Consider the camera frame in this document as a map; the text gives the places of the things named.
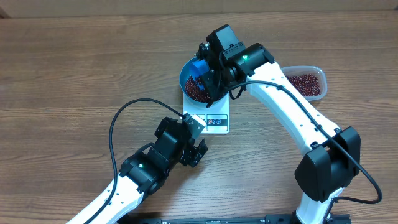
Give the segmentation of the blue plastic measuring scoop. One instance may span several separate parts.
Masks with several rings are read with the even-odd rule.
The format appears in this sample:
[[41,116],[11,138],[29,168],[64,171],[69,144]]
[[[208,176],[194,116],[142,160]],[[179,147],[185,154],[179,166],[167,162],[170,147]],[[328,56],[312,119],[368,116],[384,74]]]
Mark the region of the blue plastic measuring scoop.
[[206,60],[194,59],[189,65],[189,73],[193,78],[193,81],[199,87],[199,89],[204,90],[205,87],[202,84],[201,77],[209,71],[209,66]]

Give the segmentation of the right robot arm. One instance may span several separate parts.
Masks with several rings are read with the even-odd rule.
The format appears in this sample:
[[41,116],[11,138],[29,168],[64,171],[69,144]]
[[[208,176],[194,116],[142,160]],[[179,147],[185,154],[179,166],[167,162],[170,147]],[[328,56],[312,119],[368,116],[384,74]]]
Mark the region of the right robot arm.
[[303,191],[291,223],[333,223],[331,208],[358,175],[361,139],[317,111],[288,81],[261,44],[246,47],[225,24],[201,43],[194,77],[208,104],[240,87],[262,102],[291,135],[303,155],[295,179]]

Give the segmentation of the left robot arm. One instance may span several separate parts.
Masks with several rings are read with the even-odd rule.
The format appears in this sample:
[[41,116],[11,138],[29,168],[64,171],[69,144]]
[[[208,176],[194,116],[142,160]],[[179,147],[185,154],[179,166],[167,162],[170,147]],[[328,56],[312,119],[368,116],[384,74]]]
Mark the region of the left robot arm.
[[121,165],[117,176],[69,223],[116,223],[154,194],[177,163],[196,167],[207,152],[204,140],[195,139],[206,128],[204,116],[185,115],[182,122],[165,117],[155,143],[142,146]]

